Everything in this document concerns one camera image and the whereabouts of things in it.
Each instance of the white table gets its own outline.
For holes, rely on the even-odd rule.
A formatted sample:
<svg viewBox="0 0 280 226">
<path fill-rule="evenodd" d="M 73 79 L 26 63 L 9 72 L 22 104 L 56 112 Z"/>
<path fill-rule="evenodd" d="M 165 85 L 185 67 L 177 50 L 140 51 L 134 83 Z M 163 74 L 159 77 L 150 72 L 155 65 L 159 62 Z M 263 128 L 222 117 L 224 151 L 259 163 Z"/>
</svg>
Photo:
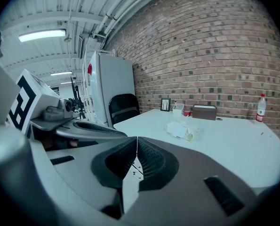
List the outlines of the white table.
<svg viewBox="0 0 280 226">
<path fill-rule="evenodd" d="M 149 137 L 208 155 L 252 188 L 268 187 L 280 180 L 280 139 L 256 121 L 221 117 L 222 121 L 183 118 L 202 130 L 189 142 L 167 133 L 172 112 L 157 109 L 114 125 L 129 137 Z"/>
</svg>

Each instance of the water bottle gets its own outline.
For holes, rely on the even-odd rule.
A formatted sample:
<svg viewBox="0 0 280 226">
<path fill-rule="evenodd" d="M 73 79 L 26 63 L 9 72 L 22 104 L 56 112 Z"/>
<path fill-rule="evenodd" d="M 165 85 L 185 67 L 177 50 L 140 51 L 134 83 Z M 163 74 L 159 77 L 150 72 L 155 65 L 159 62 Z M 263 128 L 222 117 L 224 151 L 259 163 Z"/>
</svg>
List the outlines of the water bottle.
<svg viewBox="0 0 280 226">
<path fill-rule="evenodd" d="M 263 117 L 265 115 L 265 109 L 266 109 L 265 94 L 261 94 L 261 98 L 260 98 L 259 103 L 258 103 L 256 121 L 262 122 Z"/>
</svg>

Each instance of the metal pipe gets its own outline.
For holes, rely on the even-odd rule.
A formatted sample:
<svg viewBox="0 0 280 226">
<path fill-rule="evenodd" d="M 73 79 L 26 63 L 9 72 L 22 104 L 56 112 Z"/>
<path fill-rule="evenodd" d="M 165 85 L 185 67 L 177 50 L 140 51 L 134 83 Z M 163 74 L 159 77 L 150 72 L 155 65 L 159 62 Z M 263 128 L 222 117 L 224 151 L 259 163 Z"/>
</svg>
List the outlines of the metal pipe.
<svg viewBox="0 0 280 226">
<path fill-rule="evenodd" d="M 101 31 L 101 29 L 103 28 L 103 26 L 105 25 L 107 19 L 112 15 L 112 12 L 115 10 L 115 8 L 118 6 L 118 4 L 121 2 L 122 0 L 115 0 L 115 2 L 111 5 L 111 7 L 108 9 L 108 11 L 105 13 L 105 16 L 102 20 L 102 22 L 100 23 L 99 26 L 97 26 L 95 33 L 99 33 Z"/>
<path fill-rule="evenodd" d="M 107 26 L 107 29 L 105 30 L 106 33 L 106 37 L 108 37 L 109 33 L 111 32 L 111 30 L 117 25 L 117 23 L 135 6 L 137 5 L 139 2 L 141 2 L 142 0 L 137 0 L 135 1 L 131 6 L 128 7 L 128 9 L 126 9 L 117 20 L 114 20 L 114 23 L 112 23 L 112 26 L 110 27 Z"/>
<path fill-rule="evenodd" d="M 121 14 L 128 8 L 130 8 L 130 6 L 133 4 L 135 0 L 127 0 L 127 2 L 125 2 L 123 4 L 122 7 L 120 7 L 119 11 L 114 15 L 114 17 L 112 18 L 111 22 L 109 23 L 109 25 L 107 26 L 106 30 L 104 33 L 108 33 L 113 27 L 114 24 L 116 24 L 118 18 L 121 16 Z"/>
</svg>

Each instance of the chair backrest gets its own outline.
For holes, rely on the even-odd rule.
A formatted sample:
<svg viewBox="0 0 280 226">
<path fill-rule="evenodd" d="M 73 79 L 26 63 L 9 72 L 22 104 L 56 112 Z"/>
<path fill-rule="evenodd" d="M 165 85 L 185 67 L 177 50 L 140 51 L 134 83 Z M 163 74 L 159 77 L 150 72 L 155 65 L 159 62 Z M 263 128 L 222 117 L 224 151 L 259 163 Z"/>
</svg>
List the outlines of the chair backrest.
<svg viewBox="0 0 280 226">
<path fill-rule="evenodd" d="M 114 96 L 109 103 L 112 124 L 125 121 L 140 114 L 139 103 L 133 94 Z"/>
</svg>

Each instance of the fluorescent light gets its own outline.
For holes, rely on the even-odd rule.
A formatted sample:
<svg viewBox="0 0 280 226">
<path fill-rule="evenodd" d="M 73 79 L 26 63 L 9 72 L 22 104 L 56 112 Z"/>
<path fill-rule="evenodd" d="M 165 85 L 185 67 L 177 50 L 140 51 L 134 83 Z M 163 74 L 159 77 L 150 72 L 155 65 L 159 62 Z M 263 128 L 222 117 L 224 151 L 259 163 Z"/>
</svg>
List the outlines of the fluorescent light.
<svg viewBox="0 0 280 226">
<path fill-rule="evenodd" d="M 62 72 L 62 73 L 52 73 L 51 75 L 54 76 L 54 75 L 61 75 L 61 74 L 71 74 L 72 72 L 69 71 L 69 72 Z"/>
<path fill-rule="evenodd" d="M 18 38 L 21 42 L 26 42 L 29 40 L 36 40 L 41 38 L 64 37 L 64 36 L 65 36 L 65 29 L 50 29 L 50 30 L 42 30 L 42 31 L 22 34 L 19 35 Z"/>
<path fill-rule="evenodd" d="M 63 84 L 70 84 L 71 82 L 62 82 L 62 83 L 60 83 L 61 85 L 63 85 Z"/>
</svg>

